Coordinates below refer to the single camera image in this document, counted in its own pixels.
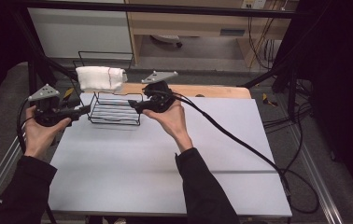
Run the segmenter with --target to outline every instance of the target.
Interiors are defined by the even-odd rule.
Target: white surface
[[[82,94],[84,102],[90,94]],[[254,100],[191,98],[228,131],[273,160]],[[238,215],[291,216],[277,174],[201,114],[185,106],[188,131]],[[174,140],[157,121],[141,126],[73,123],[51,164],[52,210],[78,213],[170,216],[186,214]]]
[[[78,0],[124,3],[122,0]],[[132,52],[125,12],[30,8],[48,57],[78,58],[78,51]],[[84,54],[85,58],[120,58],[131,55]]]

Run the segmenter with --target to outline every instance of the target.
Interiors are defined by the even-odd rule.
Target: wire basket
[[[130,107],[129,100],[143,101],[140,93],[114,94],[95,92],[89,120],[99,124],[140,125],[141,115]]]

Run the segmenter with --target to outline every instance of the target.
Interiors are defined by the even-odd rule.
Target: white object
[[[127,81],[124,69],[104,66],[78,67],[78,82],[83,91],[120,91]]]
[[[81,98],[87,104],[92,95],[84,93]],[[226,130],[274,160],[254,100],[190,99]],[[278,174],[270,165],[190,106],[185,105],[185,112],[194,145],[239,216],[291,216]],[[141,116],[141,126],[100,128],[82,118],[65,130],[51,161],[58,172],[50,186],[49,206],[85,215],[184,215],[176,152],[174,140],[146,116]]]

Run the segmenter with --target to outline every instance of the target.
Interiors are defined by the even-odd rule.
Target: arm
[[[34,111],[34,106],[26,110],[27,148],[0,196],[0,223],[40,223],[48,204],[49,185],[57,170],[42,160],[57,132],[64,129],[70,119],[53,127],[43,127],[30,119]]]
[[[180,101],[176,100],[161,114],[150,110],[143,112],[159,121],[179,147],[181,154],[176,156],[176,166],[183,179],[189,223],[240,223],[221,185],[208,170],[198,150],[193,147]]]

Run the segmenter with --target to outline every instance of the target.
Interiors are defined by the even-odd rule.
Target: white cloth
[[[104,66],[77,68],[78,82],[83,91],[121,91],[127,81],[124,69]]]

